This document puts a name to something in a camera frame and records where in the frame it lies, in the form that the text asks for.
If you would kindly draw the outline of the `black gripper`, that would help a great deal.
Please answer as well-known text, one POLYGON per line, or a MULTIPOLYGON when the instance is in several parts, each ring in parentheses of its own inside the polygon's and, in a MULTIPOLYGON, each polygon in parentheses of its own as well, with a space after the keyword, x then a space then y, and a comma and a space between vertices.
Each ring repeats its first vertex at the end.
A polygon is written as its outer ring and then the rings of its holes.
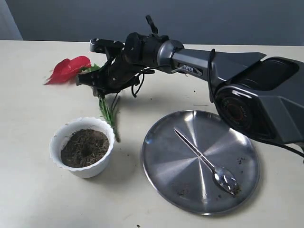
POLYGON ((114 91, 122 89, 133 77, 144 70, 146 66, 131 64, 127 62, 125 53, 122 51, 114 62, 106 62, 99 72, 89 72, 76 76, 76 85, 92 86, 92 93, 95 97, 104 97, 104 90, 114 91))

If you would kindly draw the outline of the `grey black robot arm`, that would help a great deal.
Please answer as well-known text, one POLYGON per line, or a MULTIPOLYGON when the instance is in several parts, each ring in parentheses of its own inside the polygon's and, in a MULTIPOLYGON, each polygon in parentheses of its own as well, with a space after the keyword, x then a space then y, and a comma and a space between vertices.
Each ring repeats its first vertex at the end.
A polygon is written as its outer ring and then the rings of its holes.
POLYGON ((225 53, 187 49, 160 36, 146 16, 151 34, 133 32, 124 43, 92 39, 90 50, 106 54, 98 70, 78 75, 76 83, 95 95, 118 93, 140 85, 139 77, 156 70, 205 80, 220 117, 256 141, 279 145, 304 141, 304 64, 260 52, 225 53))

